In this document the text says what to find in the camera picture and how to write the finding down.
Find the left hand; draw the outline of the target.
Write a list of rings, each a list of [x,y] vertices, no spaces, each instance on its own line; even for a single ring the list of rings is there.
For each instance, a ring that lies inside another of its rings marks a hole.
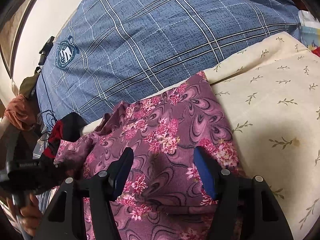
[[[21,226],[24,231],[34,237],[42,219],[42,212],[39,210],[39,201],[33,195],[29,194],[30,203],[22,207],[18,213],[21,214]]]

